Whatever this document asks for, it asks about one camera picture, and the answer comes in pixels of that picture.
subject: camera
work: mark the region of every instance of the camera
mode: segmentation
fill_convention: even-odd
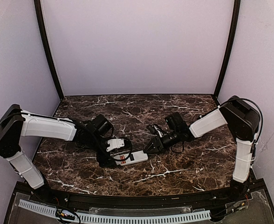
[[[165,121],[172,132],[167,133],[156,124],[147,126],[151,134],[158,136],[151,139],[143,150],[144,153],[162,153],[179,142],[192,141],[194,139],[188,125],[178,112],[165,117]]]

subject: brown marble surface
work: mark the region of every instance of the brown marble surface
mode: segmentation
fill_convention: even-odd
[[[210,95],[109,95],[66,97],[56,117],[93,119],[101,113],[114,125],[114,136],[131,139],[133,151],[153,137],[156,123],[170,131],[164,117],[179,112],[187,124],[215,107]],[[123,152],[116,150],[112,154]],[[71,192],[112,196],[158,196],[192,193],[229,186],[236,145],[228,127],[220,127],[185,143],[181,154],[167,151],[124,167],[100,168],[95,152],[73,142],[44,138],[34,164],[50,186]]]

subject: white wall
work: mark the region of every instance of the white wall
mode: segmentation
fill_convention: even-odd
[[[265,124],[254,171],[274,203],[274,0],[241,2],[233,50],[219,100],[232,95],[255,101]]]
[[[43,0],[65,95],[213,93],[233,0]]]
[[[13,103],[52,115],[59,103],[38,30],[33,0],[0,1],[0,118]],[[32,157],[38,138],[22,139]],[[18,179],[0,157],[0,224]]]

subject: black vertical beam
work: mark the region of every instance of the black vertical beam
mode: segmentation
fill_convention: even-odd
[[[235,30],[236,30],[236,25],[238,23],[238,18],[239,18],[239,12],[240,12],[240,0],[234,0],[234,6],[233,6],[233,14],[232,14],[232,19],[231,19],[231,25],[230,25],[230,31],[229,31],[229,36],[228,36],[228,41],[227,41],[227,46],[224,54],[224,59],[221,67],[221,71],[219,74],[218,82],[216,85],[216,89],[214,92],[214,97],[217,99],[224,81],[225,73],[227,70],[228,62],[229,62],[229,57],[231,54],[232,46],[233,46],[233,41],[234,41],[234,36],[235,36]]]
[[[45,23],[44,23],[42,8],[41,8],[41,0],[34,0],[34,6],[35,6],[36,18],[38,20],[41,39],[42,39],[42,43],[44,46],[44,51],[45,51],[45,55],[47,58],[48,66],[50,68],[51,76],[52,76],[57,94],[58,94],[60,100],[62,100],[64,98],[64,95],[62,92],[61,84],[59,83],[59,79],[58,79],[56,69],[54,66],[52,54],[50,51],[50,46],[49,46],[49,42],[48,42],[48,38],[47,38],[47,33],[46,33],[46,29],[45,29]]]

